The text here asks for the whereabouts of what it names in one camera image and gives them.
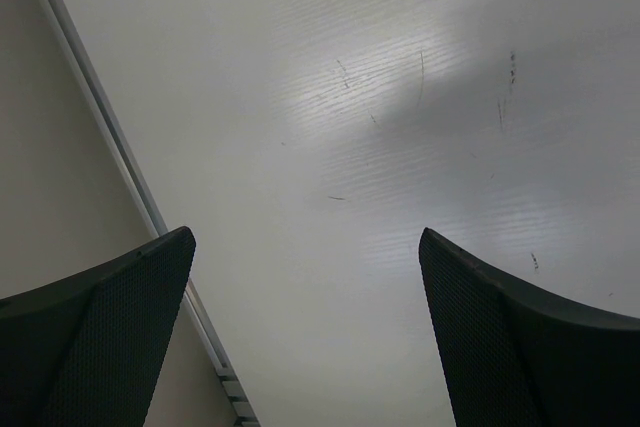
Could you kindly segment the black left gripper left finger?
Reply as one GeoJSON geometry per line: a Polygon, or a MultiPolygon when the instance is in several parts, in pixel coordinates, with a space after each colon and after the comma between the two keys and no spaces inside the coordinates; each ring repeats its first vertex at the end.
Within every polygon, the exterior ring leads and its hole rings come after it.
{"type": "Polygon", "coordinates": [[[195,248],[180,227],[3,299],[2,425],[143,425],[195,248]]]}

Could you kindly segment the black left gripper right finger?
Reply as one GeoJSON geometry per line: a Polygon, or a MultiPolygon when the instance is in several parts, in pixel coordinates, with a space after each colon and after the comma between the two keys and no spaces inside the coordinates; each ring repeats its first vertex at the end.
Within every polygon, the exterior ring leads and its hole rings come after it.
{"type": "Polygon", "coordinates": [[[539,288],[432,229],[419,262],[456,425],[638,425],[638,319],[539,288]]]}

